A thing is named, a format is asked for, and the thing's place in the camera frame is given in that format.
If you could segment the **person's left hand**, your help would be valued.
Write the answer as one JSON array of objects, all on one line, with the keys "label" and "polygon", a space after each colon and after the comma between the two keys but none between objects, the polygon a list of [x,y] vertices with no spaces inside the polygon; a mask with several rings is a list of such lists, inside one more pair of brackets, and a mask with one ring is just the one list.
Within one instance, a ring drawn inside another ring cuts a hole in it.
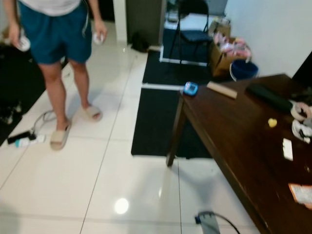
[{"label": "person's left hand", "polygon": [[92,42],[101,45],[107,38],[108,29],[102,20],[93,20],[92,22]]}]

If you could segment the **person's right hand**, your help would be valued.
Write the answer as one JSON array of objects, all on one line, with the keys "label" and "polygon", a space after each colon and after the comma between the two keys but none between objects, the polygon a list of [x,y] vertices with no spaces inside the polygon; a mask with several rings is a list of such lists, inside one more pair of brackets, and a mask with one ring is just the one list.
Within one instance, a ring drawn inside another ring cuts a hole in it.
[{"label": "person's right hand", "polygon": [[22,48],[21,27],[15,21],[10,21],[7,27],[7,38],[11,41],[12,45],[18,49]]}]

